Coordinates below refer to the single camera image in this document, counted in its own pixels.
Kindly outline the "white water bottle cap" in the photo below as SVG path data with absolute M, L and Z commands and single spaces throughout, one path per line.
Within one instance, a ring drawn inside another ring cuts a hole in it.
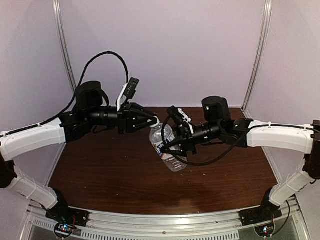
M 155 123 L 150 125 L 150 128 L 155 128 L 161 123 L 160 119 L 157 116 L 155 116 L 154 119 L 155 119 Z

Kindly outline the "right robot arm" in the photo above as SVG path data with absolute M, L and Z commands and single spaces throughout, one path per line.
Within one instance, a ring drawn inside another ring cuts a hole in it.
M 220 140 L 230 147 L 208 164 L 217 162 L 233 148 L 268 147 L 301 152 L 304 164 L 286 180 L 275 185 L 267 194 L 267 202 L 259 206 L 256 216 L 268 220 L 288 198 L 308 184 L 320 178 L 320 122 L 289 125 L 262 122 L 249 118 L 233 120 L 228 102 L 219 96 L 209 96 L 202 100 L 205 123 L 193 125 L 191 118 L 182 109 L 174 106 L 167 109 L 168 118 L 175 123 L 176 138 L 171 141 L 161 139 L 160 152 L 181 160 L 188 152 L 196 154 L 196 146 Z

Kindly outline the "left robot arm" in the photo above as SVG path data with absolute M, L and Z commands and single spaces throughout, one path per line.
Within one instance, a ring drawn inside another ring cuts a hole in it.
M 118 129 L 119 134 L 135 133 L 158 123 L 153 113 L 137 103 L 129 103 L 139 80 L 131 78 L 111 106 L 99 81 L 88 81 L 75 90 L 75 105 L 45 123 L 0 134 L 0 187 L 11 189 L 51 210 L 61 222 L 72 218 L 72 211 L 58 190 L 39 183 L 19 169 L 14 158 L 51 145 L 77 141 L 96 127 Z

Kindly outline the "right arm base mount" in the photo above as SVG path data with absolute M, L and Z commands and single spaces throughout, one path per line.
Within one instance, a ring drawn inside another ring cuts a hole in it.
M 260 206 L 244 209 L 238 213 L 242 226 L 268 222 L 282 216 L 280 206 L 270 202 L 271 190 L 272 188 L 269 188 L 265 192 Z

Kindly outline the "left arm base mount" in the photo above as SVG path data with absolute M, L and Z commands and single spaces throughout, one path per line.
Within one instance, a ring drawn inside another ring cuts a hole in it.
M 57 195 L 57 204 L 53 208 L 43 208 L 46 211 L 45 216 L 49 219 L 55 220 L 58 223 L 86 227 L 89 217 L 89 212 L 69 207 L 62 192 L 53 188 Z

